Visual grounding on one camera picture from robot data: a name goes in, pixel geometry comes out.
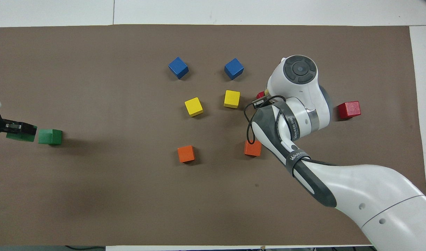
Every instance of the green block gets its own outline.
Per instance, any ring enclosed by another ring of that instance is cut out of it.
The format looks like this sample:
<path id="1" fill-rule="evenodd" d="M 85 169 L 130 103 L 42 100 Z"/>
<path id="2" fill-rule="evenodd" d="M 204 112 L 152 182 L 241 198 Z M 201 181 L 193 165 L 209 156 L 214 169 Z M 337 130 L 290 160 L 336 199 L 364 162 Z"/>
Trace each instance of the green block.
<path id="1" fill-rule="evenodd" d="M 61 145 L 62 131 L 55 129 L 40 129 L 39 144 Z"/>
<path id="2" fill-rule="evenodd" d="M 28 141 L 28 142 L 33 142 L 35 140 L 35 136 L 36 135 L 7 133 L 7 138 L 20 140 L 20 141 Z"/>

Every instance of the wooden block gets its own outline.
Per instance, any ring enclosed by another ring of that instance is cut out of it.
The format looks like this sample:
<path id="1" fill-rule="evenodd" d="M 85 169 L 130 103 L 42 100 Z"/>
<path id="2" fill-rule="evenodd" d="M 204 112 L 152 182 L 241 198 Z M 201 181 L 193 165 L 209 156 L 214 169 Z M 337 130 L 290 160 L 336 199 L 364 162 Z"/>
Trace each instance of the wooden block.
<path id="1" fill-rule="evenodd" d="M 62 131 L 55 129 L 39 130 L 39 144 L 61 145 Z"/>
<path id="2" fill-rule="evenodd" d="M 337 108 L 341 119 L 351 119 L 352 117 L 361 115 L 358 101 L 345 102 Z"/>
<path id="3" fill-rule="evenodd" d="M 239 106 L 239 97 L 240 92 L 225 91 L 225 100 L 224 100 L 224 106 L 229 108 L 238 108 Z"/>
<path id="4" fill-rule="evenodd" d="M 190 117 L 194 117 L 200 113 L 203 113 L 202 105 L 200 105 L 200 100 L 198 97 L 185 101 L 185 106 Z"/>
<path id="5" fill-rule="evenodd" d="M 194 156 L 193 146 L 184 146 L 184 147 L 177 148 L 177 153 L 179 154 L 179 161 L 181 163 L 196 159 Z"/>
<path id="6" fill-rule="evenodd" d="M 250 144 L 245 141 L 244 154 L 249 156 L 260 156 L 261 155 L 261 142 L 255 140 L 255 143 Z"/>
<path id="7" fill-rule="evenodd" d="M 258 95 L 256 95 L 256 99 L 262 98 L 264 96 L 265 96 L 264 92 L 259 92 Z"/>
<path id="8" fill-rule="evenodd" d="M 168 65 L 168 67 L 179 79 L 181 79 L 186 73 L 188 73 L 188 66 L 183 60 L 181 60 L 180 57 L 176 57 L 176 59 L 174 59 Z"/>
<path id="9" fill-rule="evenodd" d="M 227 75 L 229 76 L 229 78 L 233 80 L 243 73 L 244 67 L 239 62 L 239 60 L 235 58 L 225 65 L 224 70 L 225 73 L 227 73 Z"/>

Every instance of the brown table surface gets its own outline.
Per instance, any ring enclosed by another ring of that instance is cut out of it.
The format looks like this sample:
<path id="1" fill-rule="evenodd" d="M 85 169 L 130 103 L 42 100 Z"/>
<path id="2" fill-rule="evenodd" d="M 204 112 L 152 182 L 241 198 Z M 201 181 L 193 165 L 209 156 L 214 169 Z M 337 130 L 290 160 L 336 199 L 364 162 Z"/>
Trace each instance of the brown table surface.
<path id="1" fill-rule="evenodd" d="M 0 245 L 369 244 L 267 149 L 243 154 L 242 109 L 293 54 L 315 60 L 334 106 L 358 100 L 362 113 L 297 145 L 391 167 L 426 193 L 408 27 L 0 28 L 2 117 L 64 133 L 60 146 L 0 133 Z M 177 56 L 182 80 L 168 69 Z M 245 70 L 230 81 L 235 57 Z M 225 90 L 241 92 L 238 109 Z M 194 97 L 204 113 L 191 118 Z"/>

